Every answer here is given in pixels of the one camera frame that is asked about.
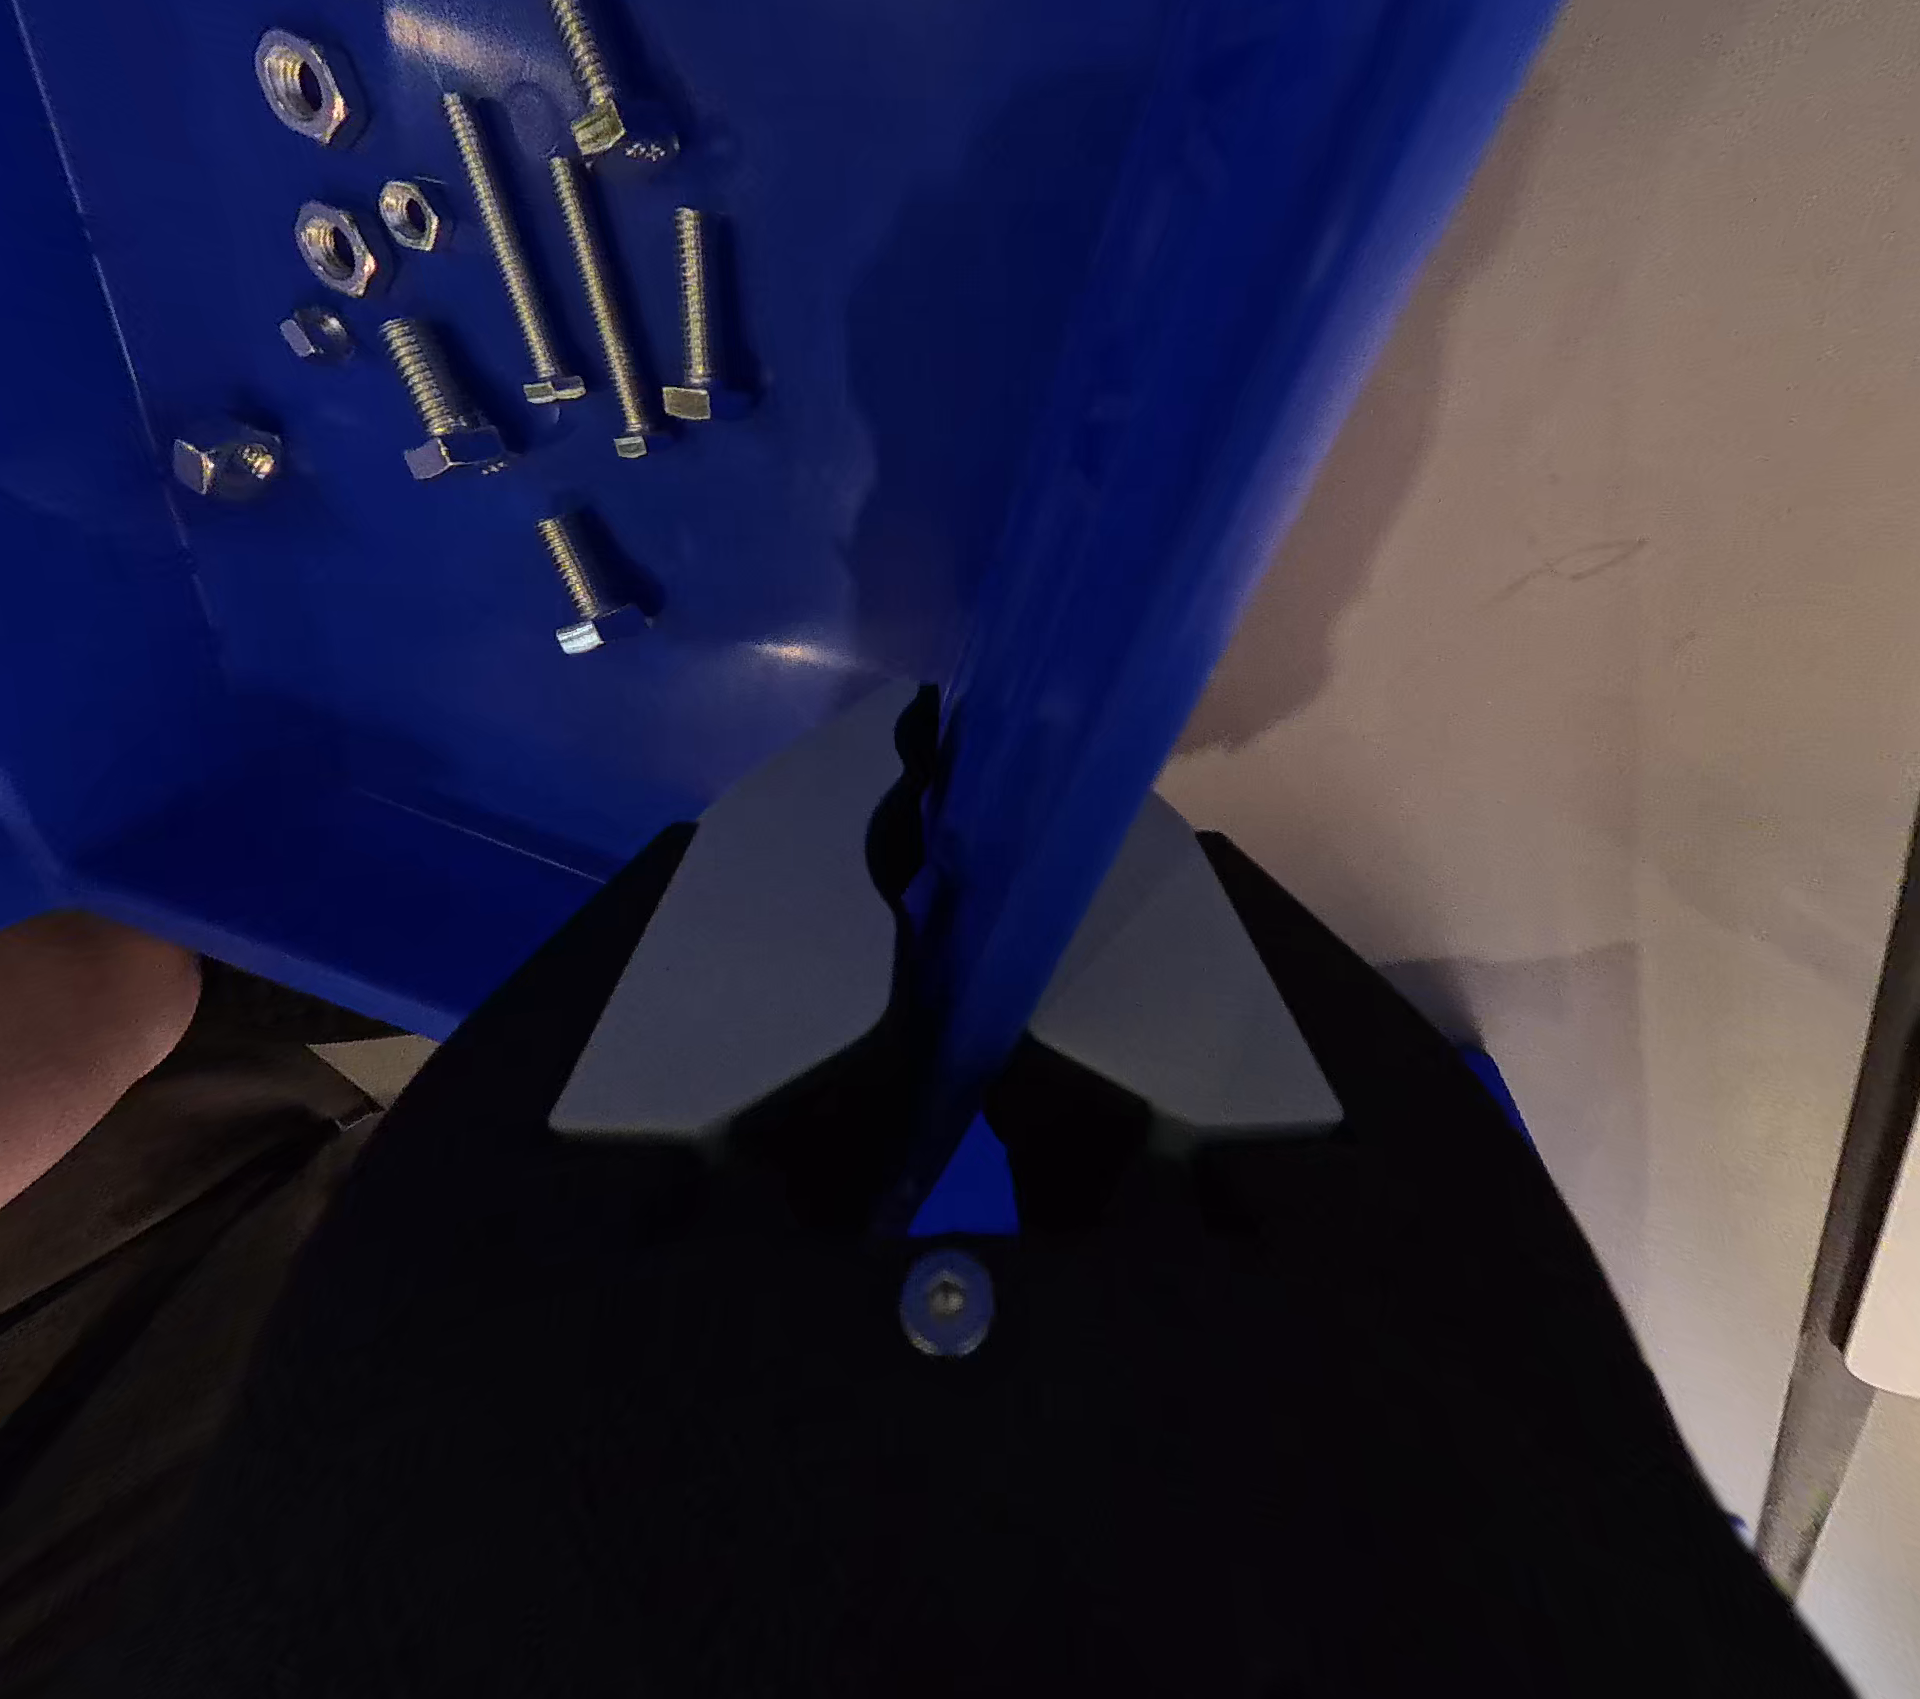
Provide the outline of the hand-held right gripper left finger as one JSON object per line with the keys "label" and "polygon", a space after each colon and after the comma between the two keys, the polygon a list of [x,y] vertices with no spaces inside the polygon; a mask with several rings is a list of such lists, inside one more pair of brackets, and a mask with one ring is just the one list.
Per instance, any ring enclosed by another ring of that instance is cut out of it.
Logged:
{"label": "hand-held right gripper left finger", "polygon": [[867,836],[916,698],[907,682],[876,688],[708,806],[550,1112],[554,1134],[714,1140],[876,1026],[897,928]]}

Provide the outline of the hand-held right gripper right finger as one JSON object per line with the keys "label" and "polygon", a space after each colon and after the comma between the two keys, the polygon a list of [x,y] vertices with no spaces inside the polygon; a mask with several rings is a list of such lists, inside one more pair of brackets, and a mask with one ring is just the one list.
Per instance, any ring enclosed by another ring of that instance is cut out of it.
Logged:
{"label": "hand-held right gripper right finger", "polygon": [[1187,822],[1148,796],[1027,1020],[1190,1136],[1320,1136],[1339,1102]]}

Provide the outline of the person's left forearm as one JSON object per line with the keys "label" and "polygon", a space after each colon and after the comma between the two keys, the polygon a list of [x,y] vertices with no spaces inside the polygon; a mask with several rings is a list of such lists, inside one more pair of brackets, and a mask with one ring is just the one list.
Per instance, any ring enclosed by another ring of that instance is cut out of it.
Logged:
{"label": "person's left forearm", "polygon": [[83,912],[2,932],[2,1200],[65,1158],[184,1040],[189,950]]}

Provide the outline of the grey metal pole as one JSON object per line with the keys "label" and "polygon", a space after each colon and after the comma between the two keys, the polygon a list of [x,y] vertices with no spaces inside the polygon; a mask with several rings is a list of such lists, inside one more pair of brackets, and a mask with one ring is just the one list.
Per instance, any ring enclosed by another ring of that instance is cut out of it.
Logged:
{"label": "grey metal pole", "polygon": [[1755,1558],[1790,1604],[1799,1600],[1879,1398],[1844,1352],[1916,1122],[1916,826],[1908,828],[1904,858],[1754,1534]]}

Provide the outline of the scattered silver hex nuts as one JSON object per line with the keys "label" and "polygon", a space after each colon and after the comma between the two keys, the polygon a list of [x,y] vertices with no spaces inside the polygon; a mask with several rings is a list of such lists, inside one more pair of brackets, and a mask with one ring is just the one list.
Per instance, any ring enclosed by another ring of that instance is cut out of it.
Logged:
{"label": "scattered silver hex nuts", "polygon": [[[350,150],[372,123],[358,75],[343,51],[280,29],[252,55],[259,97],[281,128],[328,152]],[[296,248],[313,284],[339,298],[372,296],[391,272],[393,252],[427,254],[446,242],[439,196],[414,178],[387,180],[372,220],[324,202],[300,206]],[[300,306],[278,324],[294,360],[337,364],[354,352],[348,326],[329,306]],[[235,424],[212,444],[175,440],[171,476],[201,498],[252,498],[275,484],[284,446],[269,428]]]}

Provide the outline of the scattered silver hex bolts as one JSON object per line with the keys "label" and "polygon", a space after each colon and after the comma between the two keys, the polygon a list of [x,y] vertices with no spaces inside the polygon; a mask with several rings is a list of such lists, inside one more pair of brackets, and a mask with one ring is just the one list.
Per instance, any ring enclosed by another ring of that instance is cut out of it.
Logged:
{"label": "scattered silver hex bolts", "polygon": [[[579,111],[567,126],[573,154],[547,160],[552,194],[562,216],[581,290],[588,320],[598,336],[601,366],[620,410],[613,436],[616,456],[636,462],[645,456],[656,432],[656,414],[647,406],[633,346],[611,286],[611,268],[589,222],[585,170],[596,162],[628,162],[656,172],[678,158],[679,140],[669,128],[628,113],[611,77],[585,0],[542,0],[555,31],[564,61],[578,89]],[[456,95],[442,101],[443,121],[459,154],[470,202],[477,212],[491,266],[500,278],[526,350],[530,380],[523,396],[531,406],[564,404],[581,388],[557,356],[557,342],[533,280],[506,190],[493,172],[470,105]],[[675,272],[679,296],[679,368],[675,382],[661,390],[659,416],[678,424],[705,424],[735,400],[723,372],[723,352],[715,334],[708,218],[692,206],[673,212]],[[643,624],[645,612],[613,602],[589,568],[584,544],[562,518],[537,524],[547,562],[564,588],[572,616],[555,632],[564,656],[589,656]]]}

